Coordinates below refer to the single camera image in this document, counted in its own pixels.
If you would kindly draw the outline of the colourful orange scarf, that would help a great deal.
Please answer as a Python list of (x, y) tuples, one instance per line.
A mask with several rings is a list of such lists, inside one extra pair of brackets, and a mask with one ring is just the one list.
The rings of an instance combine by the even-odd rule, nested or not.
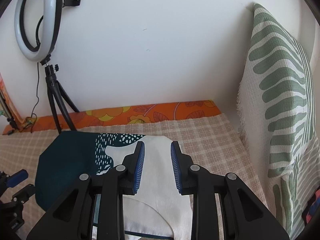
[(18, 110), (16, 109), (15, 105), (13, 104), (13, 102), (9, 96), (9, 93), (6, 89), (6, 86), (5, 86), (5, 83), (4, 83), (2, 76), (0, 77), (0, 81), (1, 81), (1, 92), (3, 93), (5, 100), (6, 100), (6, 103), (8, 104), (9, 109), (10, 109), (10, 111), (11, 111), (12, 115), (14, 116), (14, 119), (17, 123), (17, 126), (18, 126), (17, 130), (19, 132), (24, 132), (24, 131), (30, 130), (35, 123), (35, 119), (32, 118), (31, 116), (27, 116), (25, 118), (21, 117), (21, 115), (19, 114)]

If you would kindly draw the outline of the silver folded tripod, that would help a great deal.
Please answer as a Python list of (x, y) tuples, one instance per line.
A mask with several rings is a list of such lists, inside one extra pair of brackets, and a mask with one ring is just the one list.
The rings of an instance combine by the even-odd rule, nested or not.
[(17, 130), (18, 129), (17, 123), (16, 123), (14, 116), (12, 115), (12, 113), (9, 109), (8, 104), (6, 103), (5, 97), (2, 92), (1, 92), (1, 107), (2, 107), (2, 111), (4, 113), (4, 116), (7, 119), (7, 122), (10, 124), (10, 126), (13, 129)]

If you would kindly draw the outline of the checked pink bed cover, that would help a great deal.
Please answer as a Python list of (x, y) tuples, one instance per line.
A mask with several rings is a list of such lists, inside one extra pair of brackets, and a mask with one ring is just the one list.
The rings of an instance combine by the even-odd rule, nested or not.
[[(82, 131), (166, 136), (178, 141), (182, 152), (190, 155), (194, 163), (209, 172), (219, 175), (228, 172), (237, 174), (264, 204), (267, 203), (249, 154), (225, 114), (149, 124), (92, 126)], [(56, 130), (47, 130), (1, 136), (1, 170), (12, 175), (25, 169), (29, 174), (27, 180), (13, 189), (7, 189), (1, 201), (9, 202), (13, 194), (25, 185), (34, 183), (39, 156), (57, 135)]]

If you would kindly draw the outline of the small black tripod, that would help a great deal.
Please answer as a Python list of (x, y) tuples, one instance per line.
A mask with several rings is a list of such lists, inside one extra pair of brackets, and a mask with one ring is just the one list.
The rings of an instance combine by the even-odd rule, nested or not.
[(61, 83), (57, 80), (56, 72), (59, 70), (58, 64), (53, 66), (52, 64), (49, 64), (51, 55), (48, 54), (41, 62), (40, 64), (44, 67), (45, 75), (46, 75), (46, 84), (47, 84), (47, 95), (49, 100), (50, 109), (52, 111), (53, 119), (57, 128), (57, 131), (59, 134), (62, 132), (62, 128), (59, 123), (55, 102), (57, 103), (58, 108), (60, 109), (60, 112), (67, 124), (67, 126), (70, 128), (71, 131), (77, 131), (68, 111), (65, 106), (65, 102), (75, 113), (79, 113), (80, 111), (76, 107), (76, 105), (73, 103), (73, 101), (70, 99), (66, 91), (63, 89)]

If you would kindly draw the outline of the green leaf pattern pillow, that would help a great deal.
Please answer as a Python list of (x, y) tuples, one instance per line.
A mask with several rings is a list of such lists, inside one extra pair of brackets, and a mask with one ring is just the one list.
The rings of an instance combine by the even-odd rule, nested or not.
[(312, 72), (302, 45), (258, 3), (238, 109), (241, 135), (268, 208), (295, 239), (319, 187)]

